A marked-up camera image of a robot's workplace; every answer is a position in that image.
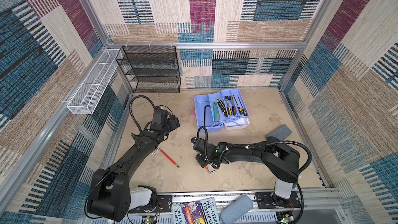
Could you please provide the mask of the red handled hex key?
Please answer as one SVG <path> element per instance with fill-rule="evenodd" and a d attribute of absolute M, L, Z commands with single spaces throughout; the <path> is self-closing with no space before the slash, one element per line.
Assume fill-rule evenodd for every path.
<path fill-rule="evenodd" d="M 156 154 L 157 152 L 160 152 L 160 153 L 161 153 L 162 155 L 164 155 L 175 167 L 177 167 L 177 168 L 180 169 L 179 164 L 178 164 L 175 160 L 173 160 L 164 150 L 162 150 L 162 149 L 160 149 L 160 148 L 156 148 L 156 149 L 152 152 L 152 154 L 154 155 L 154 154 Z"/>

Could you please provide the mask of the teal utility knife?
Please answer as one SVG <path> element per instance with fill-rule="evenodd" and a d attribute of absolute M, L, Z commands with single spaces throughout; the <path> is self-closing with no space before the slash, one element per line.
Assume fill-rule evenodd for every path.
<path fill-rule="evenodd" d="M 218 106 L 217 101 L 214 101 L 212 103 L 212 107 L 213 107 L 213 112 L 214 112 L 214 121 L 219 122 L 220 121 L 220 113 L 219 113 L 219 106 Z"/>

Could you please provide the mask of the yellow handled ratchet wrench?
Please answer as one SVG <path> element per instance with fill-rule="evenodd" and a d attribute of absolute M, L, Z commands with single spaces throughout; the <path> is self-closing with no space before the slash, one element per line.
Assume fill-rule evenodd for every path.
<path fill-rule="evenodd" d="M 226 100 L 226 102 L 227 102 L 228 114 L 229 114 L 230 116 L 232 116 L 232 115 L 233 115 L 233 111 L 232 111 L 232 108 L 231 108 L 231 106 L 230 106 L 230 97 L 229 97 L 229 96 L 225 96 L 225 100 Z"/>

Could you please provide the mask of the blue white plastic toolbox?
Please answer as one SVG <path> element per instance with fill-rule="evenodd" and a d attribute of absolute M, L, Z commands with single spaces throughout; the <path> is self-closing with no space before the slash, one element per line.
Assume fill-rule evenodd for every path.
<path fill-rule="evenodd" d="M 228 114 L 228 117 L 225 117 L 219 107 L 220 121 L 215 122 L 212 103 L 214 101 L 217 101 L 217 98 L 219 98 L 222 100 L 222 102 L 224 103 L 224 105 L 227 109 L 227 102 L 225 100 L 225 96 L 232 96 L 234 105 L 236 107 L 236 116 L 233 116 L 233 115 L 230 116 Z M 241 91 L 239 89 L 226 89 L 226 90 L 221 90 L 217 93 L 210 93 L 210 94 L 206 94 L 206 95 L 195 96 L 194 103 L 195 103 L 195 115 L 196 115 L 196 119 L 197 119 L 197 126 L 199 128 L 203 127 L 204 107 L 206 105 L 210 105 L 210 107 L 211 107 L 211 116 L 212 116 L 212 120 L 213 120 L 212 126 L 206 128 L 208 132 L 219 132 L 222 128 L 225 128 L 226 130 L 238 130 L 238 129 L 244 129 L 247 126 L 249 126 L 250 125 L 249 113 L 248 113 L 248 116 L 243 115 L 238 96 L 240 96 L 241 99 L 243 100 L 246 111 L 247 111 L 247 106 L 245 104 L 245 101 L 244 101 Z"/>

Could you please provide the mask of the small yellow black screwdriver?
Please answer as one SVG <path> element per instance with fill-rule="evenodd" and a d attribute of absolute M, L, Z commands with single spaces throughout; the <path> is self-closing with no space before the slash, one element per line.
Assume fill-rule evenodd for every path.
<path fill-rule="evenodd" d="M 238 96 L 238 98 L 239 98 L 239 102 L 240 102 L 240 105 L 241 105 L 241 110 L 242 110 L 242 112 L 243 112 L 243 115 L 244 115 L 244 116 L 248 116 L 248 113 L 247 113 L 247 111 L 246 111 L 246 108 L 245 108 L 245 105 L 244 105 L 243 100 L 241 99 L 240 96 Z"/>

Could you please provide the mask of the orange handled hex key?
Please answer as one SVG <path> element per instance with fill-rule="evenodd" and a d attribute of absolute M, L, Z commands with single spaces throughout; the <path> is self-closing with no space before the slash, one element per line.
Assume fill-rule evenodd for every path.
<path fill-rule="evenodd" d="M 210 169 L 208 168 L 208 166 L 205 167 L 205 170 L 206 170 L 207 173 L 209 173 L 209 174 L 213 174 L 213 173 L 216 172 L 216 170 L 210 170 Z"/>

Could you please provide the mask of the yellow black utility knife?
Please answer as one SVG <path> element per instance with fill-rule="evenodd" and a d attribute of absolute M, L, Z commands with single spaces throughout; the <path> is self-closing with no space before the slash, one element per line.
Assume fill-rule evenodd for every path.
<path fill-rule="evenodd" d="M 224 105 L 224 103 L 222 102 L 221 99 L 217 98 L 217 104 L 219 105 L 219 107 L 220 107 L 220 109 L 221 109 L 223 115 L 224 115 L 225 117 L 228 117 L 227 109 L 226 109 L 226 107 L 225 107 L 225 105 Z"/>

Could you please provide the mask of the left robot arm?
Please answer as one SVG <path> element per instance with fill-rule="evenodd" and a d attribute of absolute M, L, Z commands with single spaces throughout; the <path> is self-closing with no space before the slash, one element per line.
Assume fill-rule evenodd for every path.
<path fill-rule="evenodd" d="M 132 209 L 152 212 L 158 206 L 157 191 L 150 186 L 130 188 L 130 180 L 142 162 L 179 128 L 178 118 L 157 106 L 152 121 L 138 135 L 134 145 L 107 169 L 98 169 L 92 176 L 85 203 L 89 218 L 106 218 L 119 222 Z"/>

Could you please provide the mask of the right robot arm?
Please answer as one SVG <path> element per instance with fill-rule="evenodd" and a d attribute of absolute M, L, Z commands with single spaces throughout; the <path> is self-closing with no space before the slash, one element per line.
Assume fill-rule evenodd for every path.
<path fill-rule="evenodd" d="M 207 166 L 217 170 L 222 164 L 253 162 L 265 165 L 276 177 L 273 193 L 268 198 L 259 199 L 275 208 L 300 207 L 293 204 L 292 189 L 297 185 L 299 175 L 310 165 L 312 153 L 302 143 L 281 141 L 269 137 L 256 144 L 218 143 L 213 145 L 206 139 L 192 138 L 193 150 L 198 153 L 196 160 L 202 168 Z"/>

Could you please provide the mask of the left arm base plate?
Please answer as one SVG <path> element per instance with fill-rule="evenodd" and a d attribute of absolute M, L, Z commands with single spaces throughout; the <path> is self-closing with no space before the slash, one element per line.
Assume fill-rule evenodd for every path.
<path fill-rule="evenodd" d="M 169 213 L 172 211 L 172 195 L 158 195 L 155 205 L 140 206 L 130 209 L 129 214 L 154 214 L 160 209 L 160 213 Z"/>

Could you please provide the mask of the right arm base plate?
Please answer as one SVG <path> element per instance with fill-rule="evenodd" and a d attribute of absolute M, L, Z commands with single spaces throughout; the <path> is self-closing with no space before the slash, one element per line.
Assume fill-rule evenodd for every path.
<path fill-rule="evenodd" d="M 259 209 L 300 208 L 302 206 L 296 191 L 292 191 L 289 199 L 276 196 L 273 191 L 257 192 L 255 201 Z"/>

